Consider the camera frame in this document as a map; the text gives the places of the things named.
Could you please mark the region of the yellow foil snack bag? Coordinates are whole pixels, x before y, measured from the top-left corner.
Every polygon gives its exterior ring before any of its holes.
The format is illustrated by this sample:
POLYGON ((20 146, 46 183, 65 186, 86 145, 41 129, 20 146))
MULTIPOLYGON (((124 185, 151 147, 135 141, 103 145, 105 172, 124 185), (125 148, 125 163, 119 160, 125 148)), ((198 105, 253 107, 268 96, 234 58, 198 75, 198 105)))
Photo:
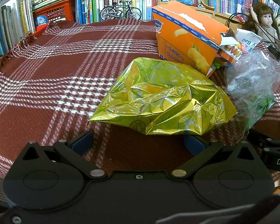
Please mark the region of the yellow foil snack bag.
POLYGON ((136 58, 124 69, 90 118, 144 135, 203 135, 237 110, 222 88, 193 67, 136 58))

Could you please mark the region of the clear plastic bag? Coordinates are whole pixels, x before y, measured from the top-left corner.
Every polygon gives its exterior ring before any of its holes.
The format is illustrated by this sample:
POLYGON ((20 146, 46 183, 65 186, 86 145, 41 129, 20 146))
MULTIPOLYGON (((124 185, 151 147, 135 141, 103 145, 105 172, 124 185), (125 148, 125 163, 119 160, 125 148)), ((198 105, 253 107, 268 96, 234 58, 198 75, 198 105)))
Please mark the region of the clear plastic bag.
POLYGON ((237 109, 236 120, 249 130, 276 103, 280 62, 256 48, 244 53, 224 72, 225 92, 237 109))

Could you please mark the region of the white blue paper packet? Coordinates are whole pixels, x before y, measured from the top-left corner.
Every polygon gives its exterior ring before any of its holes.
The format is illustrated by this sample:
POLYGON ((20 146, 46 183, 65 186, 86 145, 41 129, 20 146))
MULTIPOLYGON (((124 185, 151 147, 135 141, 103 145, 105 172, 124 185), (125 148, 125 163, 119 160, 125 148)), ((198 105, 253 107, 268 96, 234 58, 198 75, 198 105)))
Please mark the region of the white blue paper packet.
POLYGON ((244 53, 250 53, 262 41, 262 37, 252 31, 237 28, 235 32, 237 40, 244 46, 244 53))

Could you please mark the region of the books at left edge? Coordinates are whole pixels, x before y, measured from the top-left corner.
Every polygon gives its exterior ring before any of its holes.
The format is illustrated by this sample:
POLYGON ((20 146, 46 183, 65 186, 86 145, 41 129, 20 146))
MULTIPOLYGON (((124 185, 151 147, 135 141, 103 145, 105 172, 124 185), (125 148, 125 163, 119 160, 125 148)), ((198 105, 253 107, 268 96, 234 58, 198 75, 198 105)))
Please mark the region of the books at left edge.
POLYGON ((35 31, 31 0, 0 0, 0 57, 35 31))

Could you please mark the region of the red white plaid tablecloth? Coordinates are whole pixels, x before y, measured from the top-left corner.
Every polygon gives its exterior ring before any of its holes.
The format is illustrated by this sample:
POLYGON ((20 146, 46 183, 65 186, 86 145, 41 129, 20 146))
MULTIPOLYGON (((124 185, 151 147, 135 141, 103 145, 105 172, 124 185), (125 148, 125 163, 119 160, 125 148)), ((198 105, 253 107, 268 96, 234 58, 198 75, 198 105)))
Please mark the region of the red white plaid tablecloth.
POLYGON ((86 130, 94 133, 94 146, 85 158, 106 172, 173 170, 190 159, 178 136, 147 136, 142 122, 90 122, 117 77, 139 57, 152 59, 145 82, 174 86, 180 68, 159 58, 154 22, 60 21, 40 36, 26 36, 0 59, 0 178, 29 141, 50 146, 86 130))

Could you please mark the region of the orange snack box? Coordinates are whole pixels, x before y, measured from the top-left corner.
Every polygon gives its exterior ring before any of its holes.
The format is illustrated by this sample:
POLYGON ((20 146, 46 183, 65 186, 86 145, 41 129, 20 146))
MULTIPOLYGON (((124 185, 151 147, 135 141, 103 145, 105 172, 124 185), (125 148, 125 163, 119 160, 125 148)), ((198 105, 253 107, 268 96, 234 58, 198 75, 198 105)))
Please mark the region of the orange snack box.
POLYGON ((179 1, 154 6, 152 15, 163 60, 190 65, 210 77, 215 59, 234 63, 244 51, 232 29, 179 1))

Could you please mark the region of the brown haired doll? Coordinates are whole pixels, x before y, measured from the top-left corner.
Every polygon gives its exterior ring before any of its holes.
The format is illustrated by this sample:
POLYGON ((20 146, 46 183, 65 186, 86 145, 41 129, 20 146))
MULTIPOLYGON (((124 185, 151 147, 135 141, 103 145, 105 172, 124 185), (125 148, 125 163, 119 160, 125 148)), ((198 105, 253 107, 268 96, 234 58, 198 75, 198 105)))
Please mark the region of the brown haired doll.
POLYGON ((244 28, 261 36, 265 43, 270 43, 272 46, 280 45, 273 10, 260 1, 250 5, 250 15, 244 28))

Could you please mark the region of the red plastic basket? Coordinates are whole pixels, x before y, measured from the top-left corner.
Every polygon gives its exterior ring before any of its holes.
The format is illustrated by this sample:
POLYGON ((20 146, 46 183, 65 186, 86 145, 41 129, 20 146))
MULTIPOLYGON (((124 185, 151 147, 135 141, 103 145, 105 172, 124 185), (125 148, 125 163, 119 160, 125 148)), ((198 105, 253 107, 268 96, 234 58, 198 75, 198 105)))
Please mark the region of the red plastic basket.
POLYGON ((75 21, 75 0, 62 0, 33 12, 36 31, 52 21, 75 21))

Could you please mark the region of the miniature bicycle model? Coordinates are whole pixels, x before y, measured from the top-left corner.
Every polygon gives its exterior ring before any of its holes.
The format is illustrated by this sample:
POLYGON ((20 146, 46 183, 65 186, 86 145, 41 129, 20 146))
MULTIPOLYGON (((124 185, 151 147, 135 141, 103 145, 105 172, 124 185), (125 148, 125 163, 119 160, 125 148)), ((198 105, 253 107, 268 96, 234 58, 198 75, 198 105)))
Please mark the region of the miniature bicycle model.
POLYGON ((113 2, 111 6, 105 6, 99 14, 102 21, 120 19, 120 18, 134 18, 140 20, 142 12, 139 8, 132 6, 132 1, 121 0, 119 3, 113 2))

